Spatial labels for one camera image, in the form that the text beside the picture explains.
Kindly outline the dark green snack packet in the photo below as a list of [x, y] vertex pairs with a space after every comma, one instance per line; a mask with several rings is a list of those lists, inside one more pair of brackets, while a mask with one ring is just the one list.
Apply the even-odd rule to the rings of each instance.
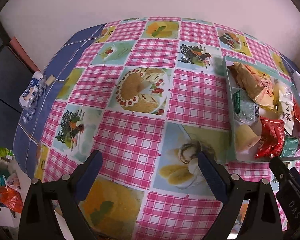
[[284, 145], [280, 157], [294, 157], [299, 146], [299, 139], [292, 136], [285, 136]]

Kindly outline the red crinkled snack bag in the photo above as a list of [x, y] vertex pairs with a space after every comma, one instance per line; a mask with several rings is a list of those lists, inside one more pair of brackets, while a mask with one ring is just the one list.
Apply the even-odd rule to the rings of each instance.
[[285, 142], [284, 121], [260, 117], [262, 125], [261, 139], [258, 142], [256, 159], [279, 157]]

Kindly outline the round orange jelly cup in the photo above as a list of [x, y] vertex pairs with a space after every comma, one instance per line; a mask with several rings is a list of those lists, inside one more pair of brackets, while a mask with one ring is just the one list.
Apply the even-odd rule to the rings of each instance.
[[261, 139], [260, 135], [251, 129], [249, 125], [239, 125], [235, 131], [235, 148], [237, 152], [247, 151], [255, 146]]

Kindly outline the white peach cake packet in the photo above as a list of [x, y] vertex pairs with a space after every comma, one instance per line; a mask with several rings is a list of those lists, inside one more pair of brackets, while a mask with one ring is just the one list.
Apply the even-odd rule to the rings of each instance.
[[279, 90], [279, 117], [284, 122], [284, 128], [289, 135], [292, 135], [294, 128], [294, 102], [292, 93], [285, 93]]

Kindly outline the green silver snack packet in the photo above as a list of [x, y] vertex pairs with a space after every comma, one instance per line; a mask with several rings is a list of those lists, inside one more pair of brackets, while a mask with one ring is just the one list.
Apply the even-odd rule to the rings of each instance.
[[237, 121], [251, 126], [259, 119], [260, 107], [241, 88], [232, 89], [234, 117]]

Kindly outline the beige egg roll packet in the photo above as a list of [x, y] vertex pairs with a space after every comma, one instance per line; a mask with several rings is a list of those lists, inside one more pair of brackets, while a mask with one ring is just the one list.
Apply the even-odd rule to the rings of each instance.
[[271, 78], [253, 66], [234, 62], [227, 66], [239, 88], [244, 89], [253, 102], [274, 109], [274, 87]]

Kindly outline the red patterned snack packet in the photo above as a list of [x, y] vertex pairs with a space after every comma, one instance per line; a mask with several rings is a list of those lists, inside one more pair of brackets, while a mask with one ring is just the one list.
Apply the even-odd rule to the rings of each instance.
[[300, 132], [300, 106], [296, 102], [296, 100], [293, 100], [293, 114], [294, 114], [294, 122], [297, 125], [297, 129]]

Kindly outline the orange plastic bag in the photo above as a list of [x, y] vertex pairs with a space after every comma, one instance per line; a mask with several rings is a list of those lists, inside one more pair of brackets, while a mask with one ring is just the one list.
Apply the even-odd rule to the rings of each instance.
[[11, 187], [2, 186], [0, 188], [0, 203], [14, 212], [22, 213], [23, 201], [21, 195]]

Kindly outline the green rimmed white box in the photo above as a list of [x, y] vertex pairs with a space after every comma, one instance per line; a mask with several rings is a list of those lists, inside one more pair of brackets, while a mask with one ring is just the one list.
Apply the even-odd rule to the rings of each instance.
[[[280, 76], [279, 72], [270, 67], [267, 67], [263, 64], [252, 64], [250, 62], [246, 62], [243, 60], [236, 59], [232, 56], [225, 56], [223, 58], [222, 66], [225, 71], [225, 80], [226, 80], [226, 94], [228, 97], [228, 107], [229, 107], [229, 123], [230, 123], [230, 142], [229, 142], [229, 149], [227, 150], [226, 154], [226, 163], [230, 161], [238, 161], [242, 163], [268, 163], [270, 161], [269, 158], [260, 158], [255, 159], [255, 153], [257, 150], [257, 146], [253, 146], [251, 149], [243, 152], [236, 152], [236, 146], [235, 146], [235, 130], [236, 128], [243, 123], [239, 123], [239, 121], [235, 120], [234, 115], [234, 104], [232, 100], [232, 88], [236, 87], [234, 78], [230, 76], [230, 70], [228, 70], [227, 66], [232, 65], [234, 62], [239, 62], [242, 64], [248, 64], [257, 70], [260, 70], [261, 72], [268, 74], [271, 78], [275, 78], [280, 80], [282, 83], [287, 85], [293, 93], [294, 98], [296, 99], [297, 103], [300, 106], [300, 96], [296, 93], [296, 88], [293, 85], [292, 82], [286, 80], [284, 77]], [[259, 117], [265, 116], [267, 118], [274, 118], [275, 113], [270, 110], [266, 110], [263, 108], [259, 109]], [[255, 124], [253, 124], [252, 130], [257, 134], [261, 135], [261, 123], [258, 121]], [[284, 163], [292, 162], [292, 161], [300, 161], [300, 157], [283, 157], [282, 161]]]

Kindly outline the blue plaid tablecloth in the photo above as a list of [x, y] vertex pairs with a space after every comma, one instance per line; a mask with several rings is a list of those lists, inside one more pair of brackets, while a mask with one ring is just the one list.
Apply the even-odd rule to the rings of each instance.
[[24, 121], [26, 110], [21, 113], [13, 142], [13, 154], [21, 170], [31, 179], [34, 177], [38, 163], [37, 148], [44, 139], [51, 137], [44, 131], [44, 127], [47, 121], [53, 119], [49, 115], [51, 110], [56, 109], [53, 104], [57, 94], [75, 67], [89, 66], [94, 55], [97, 54], [97, 46], [93, 43], [105, 26], [105, 24], [101, 24], [83, 29], [67, 40], [43, 70], [46, 77], [52, 75], [56, 79], [38, 98], [36, 111], [31, 120]]

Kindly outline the white power strip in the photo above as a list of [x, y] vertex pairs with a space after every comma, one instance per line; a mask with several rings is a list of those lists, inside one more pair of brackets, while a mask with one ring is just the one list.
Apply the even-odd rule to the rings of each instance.
[[293, 72], [293, 80], [294, 80], [298, 95], [300, 96], [300, 73], [296, 70]]

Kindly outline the blue white tissue pack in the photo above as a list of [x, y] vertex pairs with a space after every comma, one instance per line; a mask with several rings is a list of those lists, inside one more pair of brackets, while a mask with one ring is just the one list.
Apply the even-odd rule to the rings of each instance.
[[28, 123], [33, 118], [39, 98], [46, 89], [46, 76], [42, 72], [35, 72], [24, 92], [19, 97], [20, 107], [26, 111], [22, 117], [23, 122]]

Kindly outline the small cream eraser block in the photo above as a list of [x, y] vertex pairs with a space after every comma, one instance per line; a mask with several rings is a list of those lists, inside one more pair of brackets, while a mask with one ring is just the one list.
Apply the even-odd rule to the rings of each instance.
[[45, 84], [47, 86], [50, 86], [50, 85], [52, 85], [54, 83], [55, 79], [56, 78], [53, 75], [50, 75], [49, 78], [45, 81]]

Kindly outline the pink checkered fruit tablecloth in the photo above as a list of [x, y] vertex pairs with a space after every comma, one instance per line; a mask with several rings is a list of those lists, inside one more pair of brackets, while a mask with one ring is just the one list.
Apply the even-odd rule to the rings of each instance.
[[243, 179], [276, 180], [266, 163], [226, 163], [225, 56], [291, 81], [270, 45], [222, 24], [180, 17], [107, 23], [89, 66], [75, 67], [54, 101], [35, 177], [61, 178], [93, 150], [103, 165], [79, 202], [92, 229], [115, 239], [201, 239], [216, 201], [197, 167], [207, 150]]

